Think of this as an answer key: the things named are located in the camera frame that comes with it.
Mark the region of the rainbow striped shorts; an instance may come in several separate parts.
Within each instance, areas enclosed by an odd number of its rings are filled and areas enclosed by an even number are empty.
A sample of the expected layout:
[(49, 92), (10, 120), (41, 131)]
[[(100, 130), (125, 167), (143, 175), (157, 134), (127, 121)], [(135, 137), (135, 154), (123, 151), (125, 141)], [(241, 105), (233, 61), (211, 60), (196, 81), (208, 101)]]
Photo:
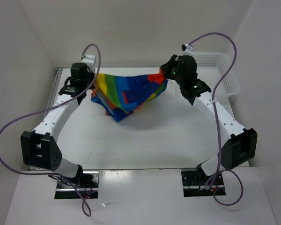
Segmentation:
[(120, 122), (145, 102), (158, 97), (166, 90), (167, 83), (161, 73), (137, 76), (99, 74), (91, 101), (101, 105), (106, 115)]

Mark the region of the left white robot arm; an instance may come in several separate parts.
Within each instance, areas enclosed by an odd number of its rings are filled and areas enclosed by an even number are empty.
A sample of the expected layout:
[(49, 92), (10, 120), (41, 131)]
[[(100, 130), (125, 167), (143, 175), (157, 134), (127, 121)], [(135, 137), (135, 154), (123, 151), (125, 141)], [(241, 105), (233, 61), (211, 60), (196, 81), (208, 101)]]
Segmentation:
[(85, 90), (93, 82), (94, 71), (93, 62), (72, 64), (71, 75), (59, 91), (55, 108), (32, 131), (25, 131), (21, 135), (24, 164), (61, 175), (62, 182), (75, 188), (80, 187), (86, 178), (83, 168), (63, 158), (57, 140), (71, 114), (86, 97)]

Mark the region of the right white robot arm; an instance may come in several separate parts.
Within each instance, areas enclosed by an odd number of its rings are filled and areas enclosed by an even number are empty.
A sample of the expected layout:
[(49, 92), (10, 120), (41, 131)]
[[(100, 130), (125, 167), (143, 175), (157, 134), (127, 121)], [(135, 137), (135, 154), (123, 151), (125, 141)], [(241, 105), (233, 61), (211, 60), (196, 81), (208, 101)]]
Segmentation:
[(257, 132), (238, 123), (217, 99), (212, 97), (210, 87), (198, 79), (194, 57), (173, 55), (160, 69), (165, 78), (177, 82), (182, 96), (192, 106), (220, 128), (221, 152), (197, 166), (196, 179), (200, 184), (207, 184), (217, 171), (231, 170), (254, 158)]

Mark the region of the white plastic basket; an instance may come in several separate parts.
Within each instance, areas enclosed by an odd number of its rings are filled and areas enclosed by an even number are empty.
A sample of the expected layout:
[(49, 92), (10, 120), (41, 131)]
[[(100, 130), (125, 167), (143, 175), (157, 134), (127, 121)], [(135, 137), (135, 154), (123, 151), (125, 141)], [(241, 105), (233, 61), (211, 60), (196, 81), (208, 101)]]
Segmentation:
[[(211, 89), (226, 74), (231, 65), (227, 55), (221, 52), (195, 52), (192, 56), (197, 63), (198, 78)], [(230, 70), (217, 87), (215, 96), (228, 98), (239, 93), (240, 86), (233, 70)]]

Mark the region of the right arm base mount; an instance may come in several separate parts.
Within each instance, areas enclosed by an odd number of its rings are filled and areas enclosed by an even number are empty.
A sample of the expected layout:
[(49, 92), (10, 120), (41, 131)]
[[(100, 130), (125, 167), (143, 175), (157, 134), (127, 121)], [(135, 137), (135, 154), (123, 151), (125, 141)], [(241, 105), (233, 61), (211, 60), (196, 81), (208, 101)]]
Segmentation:
[(214, 192), (215, 195), (226, 195), (224, 182), (221, 174), (218, 175), (215, 184), (210, 190), (206, 190), (206, 181), (203, 178), (199, 178), (194, 168), (181, 170), (181, 177), (184, 197), (212, 196)]

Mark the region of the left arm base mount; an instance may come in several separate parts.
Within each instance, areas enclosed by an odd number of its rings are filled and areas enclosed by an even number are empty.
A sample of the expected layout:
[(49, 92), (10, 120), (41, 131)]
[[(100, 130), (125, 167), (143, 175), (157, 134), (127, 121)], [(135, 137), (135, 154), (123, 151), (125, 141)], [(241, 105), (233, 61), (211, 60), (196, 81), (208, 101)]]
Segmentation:
[[(81, 181), (79, 185), (75, 185), (79, 193), (87, 199), (98, 198), (99, 178), (100, 171), (96, 170), (84, 170), (85, 180)], [(79, 195), (75, 189), (64, 179), (57, 179), (57, 185), (55, 190), (54, 199), (79, 199)]]

